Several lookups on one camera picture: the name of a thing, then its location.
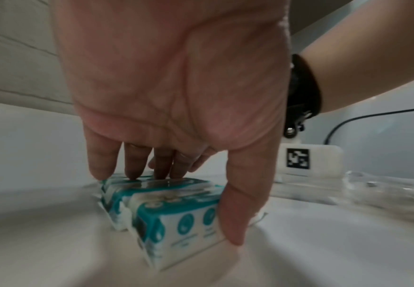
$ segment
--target white table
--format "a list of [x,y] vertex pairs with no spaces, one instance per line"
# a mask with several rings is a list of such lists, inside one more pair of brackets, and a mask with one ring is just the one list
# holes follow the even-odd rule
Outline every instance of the white table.
[[80,188],[83,144],[75,117],[0,105],[0,286],[414,286],[414,226],[282,199],[243,247],[156,274]]

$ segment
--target clear plastic packaging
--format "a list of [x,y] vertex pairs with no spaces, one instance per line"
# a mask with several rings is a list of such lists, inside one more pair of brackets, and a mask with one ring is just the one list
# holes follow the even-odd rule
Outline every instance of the clear plastic packaging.
[[414,220],[414,179],[350,171],[343,179],[343,195],[349,204]]

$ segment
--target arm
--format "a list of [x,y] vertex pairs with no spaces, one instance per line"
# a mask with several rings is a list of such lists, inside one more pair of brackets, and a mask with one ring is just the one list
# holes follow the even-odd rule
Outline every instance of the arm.
[[373,0],[308,46],[301,56],[322,95],[322,112],[414,80],[414,1]]

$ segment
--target cord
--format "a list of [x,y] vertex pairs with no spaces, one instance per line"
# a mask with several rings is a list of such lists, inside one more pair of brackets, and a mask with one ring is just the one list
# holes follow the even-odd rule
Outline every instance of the cord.
[[340,124],[338,124],[337,126],[335,126],[331,132],[329,132],[329,134],[327,135],[327,137],[324,140],[324,145],[329,145],[330,144],[330,140],[331,137],[333,136],[333,134],[343,125],[347,124],[348,122],[352,122],[352,121],[356,121],[356,120],[360,120],[360,119],[366,119],[366,118],[372,118],[372,117],[378,117],[381,115],[389,115],[389,114],[396,114],[396,113],[409,113],[409,112],[414,112],[414,109],[409,109],[409,110],[400,110],[400,111],[394,111],[394,112],[387,112],[387,113],[374,113],[374,114],[368,114],[368,115],[363,115],[360,117],[356,117],[356,118],[351,118],[348,119]]

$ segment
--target teal and white package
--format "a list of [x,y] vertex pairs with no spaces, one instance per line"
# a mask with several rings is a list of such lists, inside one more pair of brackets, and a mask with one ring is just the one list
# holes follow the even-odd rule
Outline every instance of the teal and white package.
[[198,191],[212,186],[209,181],[192,178],[154,180],[152,177],[140,177],[134,181],[115,178],[109,180],[109,186],[106,185],[104,188],[106,192],[101,199],[101,205],[108,213],[114,229],[122,231],[126,229],[122,215],[123,207],[128,205],[133,195],[169,190]]
[[150,266],[168,268],[225,239],[216,209],[224,187],[134,194],[126,225]]

